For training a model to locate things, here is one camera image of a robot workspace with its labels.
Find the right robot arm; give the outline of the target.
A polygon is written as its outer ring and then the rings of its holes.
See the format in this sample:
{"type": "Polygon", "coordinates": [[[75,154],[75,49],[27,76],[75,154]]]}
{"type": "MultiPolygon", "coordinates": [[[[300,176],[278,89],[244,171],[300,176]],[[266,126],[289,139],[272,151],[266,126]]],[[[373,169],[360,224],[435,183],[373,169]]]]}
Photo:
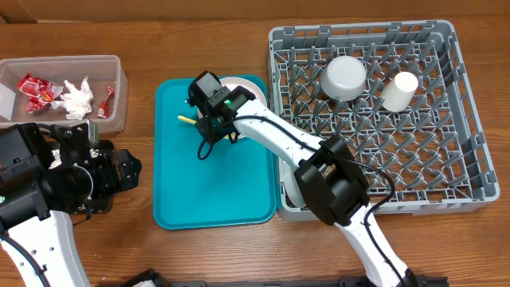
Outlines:
{"type": "Polygon", "coordinates": [[[323,223],[337,227],[361,259],[376,286],[415,286],[417,279],[386,240],[367,194],[363,170],[339,137],[323,140],[275,115],[249,90],[192,84],[187,102],[202,114],[196,123],[203,141],[214,145],[238,136],[258,142],[290,167],[305,206],[323,223]]]}

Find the white paper cup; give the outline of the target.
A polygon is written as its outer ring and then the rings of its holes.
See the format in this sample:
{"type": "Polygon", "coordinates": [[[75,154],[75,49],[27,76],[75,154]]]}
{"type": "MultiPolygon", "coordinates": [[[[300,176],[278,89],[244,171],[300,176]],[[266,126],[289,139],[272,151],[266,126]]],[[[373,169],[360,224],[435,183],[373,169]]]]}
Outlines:
{"type": "Polygon", "coordinates": [[[418,88],[418,79],[413,73],[400,72],[383,89],[382,106],[391,112],[402,112],[409,105],[418,88]]]}

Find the yellow plastic spoon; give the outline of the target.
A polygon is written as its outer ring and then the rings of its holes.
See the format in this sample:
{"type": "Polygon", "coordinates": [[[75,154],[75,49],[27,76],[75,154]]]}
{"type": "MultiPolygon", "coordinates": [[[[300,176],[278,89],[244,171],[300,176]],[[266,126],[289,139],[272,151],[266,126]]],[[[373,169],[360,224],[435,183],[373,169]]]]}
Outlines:
{"type": "MultiPolygon", "coordinates": [[[[193,120],[193,119],[188,118],[188,117],[185,117],[185,116],[180,116],[180,115],[178,115],[178,116],[177,116],[177,118],[178,118],[178,120],[180,120],[180,121],[182,121],[182,122],[184,122],[184,123],[188,123],[188,124],[193,124],[193,125],[195,125],[195,124],[196,124],[196,122],[197,122],[197,120],[193,120]]],[[[229,135],[224,136],[224,137],[223,137],[223,139],[227,140],[227,139],[229,139],[229,136],[231,136],[232,138],[234,138],[234,137],[235,137],[235,135],[236,135],[236,134],[235,134],[234,132],[232,132],[232,133],[230,133],[229,135]]]]}

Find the grey round plate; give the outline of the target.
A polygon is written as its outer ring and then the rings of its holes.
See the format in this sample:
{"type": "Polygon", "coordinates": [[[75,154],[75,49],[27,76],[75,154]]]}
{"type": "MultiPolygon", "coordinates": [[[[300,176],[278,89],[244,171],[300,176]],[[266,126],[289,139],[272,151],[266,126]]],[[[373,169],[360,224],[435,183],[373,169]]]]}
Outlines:
{"type": "Polygon", "coordinates": [[[289,197],[293,206],[302,208],[305,207],[305,202],[300,193],[300,189],[296,182],[293,169],[285,162],[282,162],[281,170],[283,172],[283,182],[286,194],[289,197]]]}

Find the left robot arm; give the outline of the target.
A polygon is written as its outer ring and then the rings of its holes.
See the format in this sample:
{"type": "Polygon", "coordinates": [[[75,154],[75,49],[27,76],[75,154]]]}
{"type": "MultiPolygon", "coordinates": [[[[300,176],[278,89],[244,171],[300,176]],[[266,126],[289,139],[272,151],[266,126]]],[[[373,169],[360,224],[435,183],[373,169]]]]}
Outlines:
{"type": "Polygon", "coordinates": [[[87,286],[71,214],[139,184],[142,163],[96,124],[1,131],[1,246],[27,286],[87,286]]]}

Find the small red sauce packet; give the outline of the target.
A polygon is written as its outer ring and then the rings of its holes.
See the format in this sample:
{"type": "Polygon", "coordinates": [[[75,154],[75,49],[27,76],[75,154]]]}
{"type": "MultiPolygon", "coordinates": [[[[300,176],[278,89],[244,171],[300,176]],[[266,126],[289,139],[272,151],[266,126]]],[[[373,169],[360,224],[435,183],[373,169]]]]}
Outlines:
{"type": "Polygon", "coordinates": [[[97,116],[101,119],[107,119],[110,115],[109,113],[109,105],[115,98],[115,90],[110,86],[107,87],[107,96],[101,102],[100,107],[97,112],[97,116]]]}

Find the large red snack wrapper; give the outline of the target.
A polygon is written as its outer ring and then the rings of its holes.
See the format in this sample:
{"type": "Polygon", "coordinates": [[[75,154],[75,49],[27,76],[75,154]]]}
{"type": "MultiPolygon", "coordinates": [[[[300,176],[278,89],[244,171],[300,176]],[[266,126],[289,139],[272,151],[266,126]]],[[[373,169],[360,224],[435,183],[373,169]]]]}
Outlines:
{"type": "Polygon", "coordinates": [[[25,111],[27,114],[38,112],[45,108],[48,104],[56,100],[63,92],[60,85],[52,81],[42,80],[38,77],[33,77],[27,73],[18,82],[18,90],[29,99],[25,103],[25,111]]]}

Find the small grey bowl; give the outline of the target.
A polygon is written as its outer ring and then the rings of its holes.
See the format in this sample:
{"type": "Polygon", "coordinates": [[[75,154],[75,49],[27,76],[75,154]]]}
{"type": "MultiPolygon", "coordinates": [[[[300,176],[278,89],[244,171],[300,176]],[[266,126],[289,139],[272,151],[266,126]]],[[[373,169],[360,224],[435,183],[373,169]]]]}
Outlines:
{"type": "Polygon", "coordinates": [[[326,66],[320,76],[320,85],[332,99],[349,101],[362,94],[366,77],[367,71],[361,61],[355,57],[341,56],[326,66]]]}

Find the white napkin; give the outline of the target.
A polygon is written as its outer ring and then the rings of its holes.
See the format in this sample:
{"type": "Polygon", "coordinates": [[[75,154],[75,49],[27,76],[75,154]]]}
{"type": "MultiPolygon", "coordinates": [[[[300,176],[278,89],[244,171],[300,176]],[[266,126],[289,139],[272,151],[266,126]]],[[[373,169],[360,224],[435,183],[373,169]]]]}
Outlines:
{"type": "Polygon", "coordinates": [[[67,80],[64,84],[69,92],[61,94],[58,100],[52,101],[51,108],[64,108],[67,112],[65,115],[67,120],[83,120],[92,111],[93,94],[88,84],[88,77],[82,80],[80,89],[67,80]]]}

